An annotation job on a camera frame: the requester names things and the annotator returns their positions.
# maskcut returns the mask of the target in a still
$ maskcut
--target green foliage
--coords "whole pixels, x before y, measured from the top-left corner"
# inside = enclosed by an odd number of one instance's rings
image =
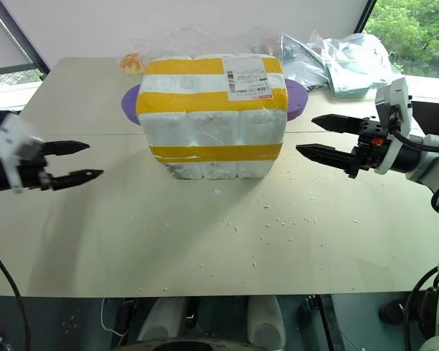
[[[14,86],[15,84],[39,82],[39,71],[33,69],[0,75],[0,86]]]
[[[364,30],[384,44],[405,74],[439,76],[439,0],[378,0]]]

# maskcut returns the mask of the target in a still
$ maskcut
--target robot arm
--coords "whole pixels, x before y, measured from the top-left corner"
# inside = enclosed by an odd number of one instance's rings
[[[344,170],[350,178],[355,178],[359,170],[370,168],[379,174],[388,170],[405,173],[408,180],[432,190],[431,205],[439,213],[439,136],[409,135],[412,107],[405,79],[380,88],[375,104],[379,121],[376,117],[360,119],[338,115],[312,120],[330,132],[358,135],[358,145],[351,153],[321,144],[299,145],[296,149],[312,161]],[[436,337],[428,340],[424,345],[426,349],[422,350],[439,350],[439,347],[428,349],[439,343],[439,291],[436,316]]]
[[[62,177],[45,172],[45,156],[74,154],[85,148],[89,145],[72,140],[46,143],[34,126],[19,115],[0,111],[0,191],[59,190],[95,179],[102,170],[77,170]]]

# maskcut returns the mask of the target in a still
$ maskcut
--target tabletop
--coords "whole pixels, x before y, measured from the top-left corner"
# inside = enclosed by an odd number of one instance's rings
[[[49,157],[52,174],[105,171],[58,192],[0,193],[0,256],[22,295],[400,291],[439,260],[427,188],[395,172],[349,179],[296,152],[305,143],[351,150],[355,136],[317,132],[310,119],[373,114],[370,97],[312,93],[263,179],[179,181],[122,113],[120,99],[137,81],[117,70],[113,59],[65,59],[22,113],[46,140],[91,145]],[[1,273],[0,295],[12,295]]]

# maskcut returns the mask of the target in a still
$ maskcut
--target purple disc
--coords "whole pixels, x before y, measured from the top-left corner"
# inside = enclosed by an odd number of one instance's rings
[[[301,84],[291,79],[285,79],[288,90],[288,121],[300,116],[307,103],[307,90]],[[131,88],[122,98],[122,110],[133,123],[140,124],[137,116],[137,98],[140,84]]]
[[[124,97],[122,97],[122,110],[129,118],[130,121],[136,124],[140,124],[137,116],[137,98],[140,92],[140,84],[131,88]]]
[[[288,90],[288,121],[300,116],[307,104],[307,90],[298,82],[285,79]]]

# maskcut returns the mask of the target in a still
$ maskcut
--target red component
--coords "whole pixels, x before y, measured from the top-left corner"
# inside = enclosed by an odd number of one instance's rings
[[[384,139],[381,137],[375,137],[371,140],[371,144],[381,146],[383,144]]]

